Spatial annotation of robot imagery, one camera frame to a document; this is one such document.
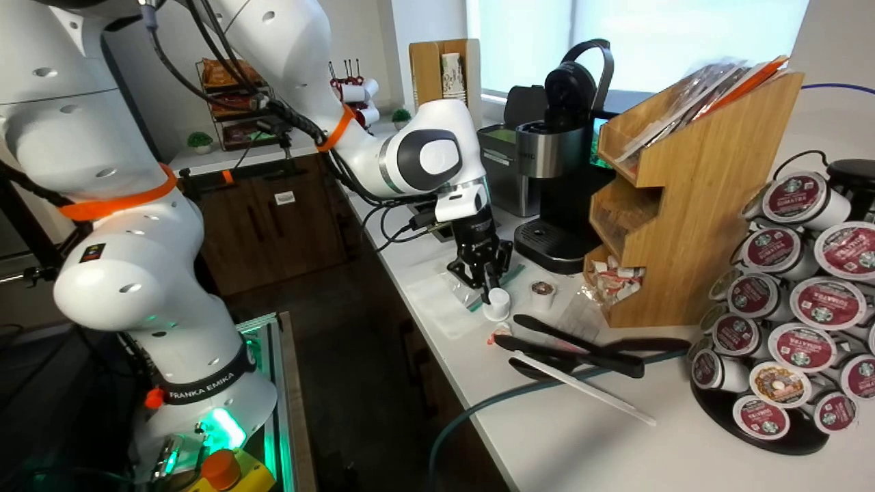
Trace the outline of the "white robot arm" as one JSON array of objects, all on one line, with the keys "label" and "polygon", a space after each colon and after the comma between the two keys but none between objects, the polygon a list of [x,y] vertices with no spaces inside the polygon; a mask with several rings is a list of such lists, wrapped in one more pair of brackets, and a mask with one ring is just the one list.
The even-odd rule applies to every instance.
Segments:
[{"label": "white robot arm", "polygon": [[[417,110],[391,136],[359,126],[328,84],[332,21],[321,0],[205,0],[217,35],[266,83],[269,114],[313,136],[365,200],[428,200],[458,234],[452,271],[477,289],[497,285],[481,151],[458,98]],[[227,303],[194,274],[202,210],[158,162],[119,88],[102,39],[119,20],[108,0],[0,0],[4,151],[90,232],[56,279],[56,303],[78,326],[127,335],[165,401],[135,423],[142,475],[177,443],[238,449],[279,405]]]}]

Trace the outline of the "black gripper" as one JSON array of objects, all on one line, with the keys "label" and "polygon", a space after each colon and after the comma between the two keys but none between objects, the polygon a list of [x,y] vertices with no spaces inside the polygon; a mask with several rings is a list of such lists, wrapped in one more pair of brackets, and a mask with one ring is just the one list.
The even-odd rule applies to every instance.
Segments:
[{"label": "black gripper", "polygon": [[477,275],[488,275],[488,292],[500,288],[511,242],[497,238],[496,215],[491,208],[477,215],[460,219],[452,223],[458,241],[458,259],[445,271],[470,289],[481,289]]}]

